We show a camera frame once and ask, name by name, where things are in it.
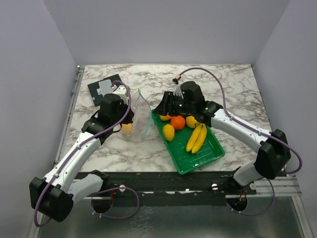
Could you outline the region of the yellow lemon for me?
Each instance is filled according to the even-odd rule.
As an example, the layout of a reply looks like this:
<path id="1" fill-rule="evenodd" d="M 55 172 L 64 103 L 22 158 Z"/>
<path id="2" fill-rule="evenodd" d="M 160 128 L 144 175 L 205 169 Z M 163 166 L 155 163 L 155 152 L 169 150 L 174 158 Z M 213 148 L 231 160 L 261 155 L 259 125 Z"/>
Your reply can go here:
<path id="1" fill-rule="evenodd" d="M 162 128 L 163 135 L 166 139 L 166 141 L 171 142 L 175 137 L 175 129 L 171 124 L 166 124 Z"/>

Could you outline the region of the orange peach with leaf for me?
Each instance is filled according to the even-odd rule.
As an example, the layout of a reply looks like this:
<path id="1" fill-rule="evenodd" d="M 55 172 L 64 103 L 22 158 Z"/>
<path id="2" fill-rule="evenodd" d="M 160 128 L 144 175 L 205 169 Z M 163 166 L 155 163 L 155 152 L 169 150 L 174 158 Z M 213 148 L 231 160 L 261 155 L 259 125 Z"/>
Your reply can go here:
<path id="1" fill-rule="evenodd" d="M 129 124 L 122 124 L 122 131 L 124 133 L 130 133 L 133 130 L 133 126 L 131 123 Z"/>

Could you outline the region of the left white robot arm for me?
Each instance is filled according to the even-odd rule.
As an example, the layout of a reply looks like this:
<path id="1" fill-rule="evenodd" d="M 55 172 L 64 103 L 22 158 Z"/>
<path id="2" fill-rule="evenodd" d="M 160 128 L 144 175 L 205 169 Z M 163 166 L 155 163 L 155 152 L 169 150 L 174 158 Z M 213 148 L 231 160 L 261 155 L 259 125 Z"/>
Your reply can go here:
<path id="1" fill-rule="evenodd" d="M 132 121 L 134 114 L 130 107 L 130 93 L 104 95 L 100 109 L 84 123 L 70 151 L 43 178 L 32 179 L 29 190 L 37 227 L 41 227 L 37 220 L 39 212 L 50 220 L 62 222 L 81 199 L 113 190 L 108 175 L 99 171 L 90 172 L 78 182 L 73 180 L 90 156 L 113 134 L 113 129 Z"/>

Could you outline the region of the orange fruit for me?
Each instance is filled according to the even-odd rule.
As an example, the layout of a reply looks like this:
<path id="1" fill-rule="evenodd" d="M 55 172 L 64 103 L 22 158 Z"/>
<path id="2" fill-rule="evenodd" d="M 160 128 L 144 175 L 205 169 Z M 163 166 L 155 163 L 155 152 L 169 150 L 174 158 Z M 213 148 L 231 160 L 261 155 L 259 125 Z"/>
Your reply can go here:
<path id="1" fill-rule="evenodd" d="M 171 118 L 170 124 L 175 130 L 182 130 L 186 125 L 186 120 L 182 116 L 176 116 Z"/>

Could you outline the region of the clear zip top bag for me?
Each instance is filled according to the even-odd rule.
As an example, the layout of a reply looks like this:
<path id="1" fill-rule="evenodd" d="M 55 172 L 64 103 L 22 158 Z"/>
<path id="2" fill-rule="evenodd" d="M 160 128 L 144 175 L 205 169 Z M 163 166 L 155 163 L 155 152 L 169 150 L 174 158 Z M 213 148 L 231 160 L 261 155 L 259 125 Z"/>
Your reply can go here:
<path id="1" fill-rule="evenodd" d="M 152 113 L 149 102 L 143 96 L 139 88 L 136 93 L 132 95 L 131 110 L 134 113 L 133 130 L 130 133 L 124 133 L 130 141 L 140 142 L 146 139 L 152 123 Z"/>

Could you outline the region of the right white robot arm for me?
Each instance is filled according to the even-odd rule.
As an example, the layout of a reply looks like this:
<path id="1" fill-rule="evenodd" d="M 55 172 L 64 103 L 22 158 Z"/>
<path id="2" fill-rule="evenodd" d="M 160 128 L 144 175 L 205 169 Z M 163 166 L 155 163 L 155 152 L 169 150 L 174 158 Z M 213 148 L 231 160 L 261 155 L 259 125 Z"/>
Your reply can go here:
<path id="1" fill-rule="evenodd" d="M 182 83 L 177 88 L 178 94 L 164 92 L 161 102 L 153 110 L 154 114 L 191 115 L 196 121 L 233 136 L 257 153 L 253 162 L 236 169 L 227 182 L 231 193 L 240 193 L 255 180 L 275 179 L 290 160 L 291 153 L 283 131 L 270 132 L 235 117 L 224 105 L 205 100 L 200 86 L 194 81 Z"/>

